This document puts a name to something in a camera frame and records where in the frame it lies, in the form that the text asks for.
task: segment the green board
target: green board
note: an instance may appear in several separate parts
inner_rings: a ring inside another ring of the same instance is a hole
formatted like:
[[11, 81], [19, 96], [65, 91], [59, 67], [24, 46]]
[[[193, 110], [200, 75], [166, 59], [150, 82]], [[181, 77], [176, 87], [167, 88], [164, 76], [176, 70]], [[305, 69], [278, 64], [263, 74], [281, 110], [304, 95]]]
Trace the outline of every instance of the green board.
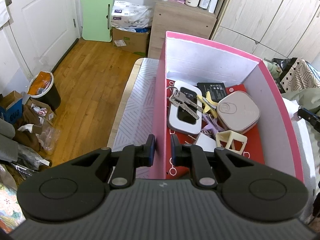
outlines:
[[88, 41], [112, 40], [110, 17], [113, 0], [81, 0], [82, 37]]

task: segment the floral fabric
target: floral fabric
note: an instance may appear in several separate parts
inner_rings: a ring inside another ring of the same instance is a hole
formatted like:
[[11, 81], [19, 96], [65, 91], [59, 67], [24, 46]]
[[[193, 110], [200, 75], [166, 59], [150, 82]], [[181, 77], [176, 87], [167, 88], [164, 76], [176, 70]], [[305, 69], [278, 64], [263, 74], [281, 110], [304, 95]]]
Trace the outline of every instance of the floral fabric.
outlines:
[[17, 192], [0, 183], [0, 228], [10, 233], [24, 220], [17, 201]]

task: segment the pink cardboard box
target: pink cardboard box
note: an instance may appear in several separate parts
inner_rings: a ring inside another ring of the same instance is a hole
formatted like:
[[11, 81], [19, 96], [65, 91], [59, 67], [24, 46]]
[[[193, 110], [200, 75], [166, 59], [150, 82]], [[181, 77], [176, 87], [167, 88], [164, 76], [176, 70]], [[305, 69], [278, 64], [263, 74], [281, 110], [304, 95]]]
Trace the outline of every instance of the pink cardboard box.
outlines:
[[303, 171], [295, 133], [280, 92], [260, 58], [215, 41], [187, 34], [167, 32], [156, 76], [153, 134], [156, 154], [149, 177], [164, 179], [166, 166], [165, 133], [166, 79], [224, 82], [226, 87], [244, 84], [260, 109], [258, 121], [266, 165], [295, 176], [302, 182]]

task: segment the wooden floor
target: wooden floor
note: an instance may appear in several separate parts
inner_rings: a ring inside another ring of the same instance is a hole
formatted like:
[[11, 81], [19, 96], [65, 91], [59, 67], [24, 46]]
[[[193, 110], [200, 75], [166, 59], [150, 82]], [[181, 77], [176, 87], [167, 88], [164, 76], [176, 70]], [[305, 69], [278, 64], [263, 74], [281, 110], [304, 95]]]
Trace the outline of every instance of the wooden floor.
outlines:
[[54, 127], [61, 131], [49, 158], [56, 166], [106, 146], [124, 87], [141, 56], [110, 42], [80, 39], [54, 72], [61, 96]]

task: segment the portable wifi device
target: portable wifi device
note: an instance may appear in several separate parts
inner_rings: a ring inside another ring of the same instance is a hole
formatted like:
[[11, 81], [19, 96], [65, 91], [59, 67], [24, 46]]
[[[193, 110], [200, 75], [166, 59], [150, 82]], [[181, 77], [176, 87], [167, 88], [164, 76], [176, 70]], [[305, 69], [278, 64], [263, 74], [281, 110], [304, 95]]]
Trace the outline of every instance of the portable wifi device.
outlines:
[[[199, 88], [192, 86], [183, 81], [177, 80], [174, 85], [181, 93], [185, 94], [188, 99], [196, 103], [198, 106], [202, 106], [200, 100], [197, 99], [197, 95], [201, 95]], [[198, 116], [197, 120], [181, 106], [174, 106], [170, 104], [169, 114], [167, 117], [167, 125], [171, 130], [186, 134], [198, 134], [201, 131], [201, 111], [189, 106]]]

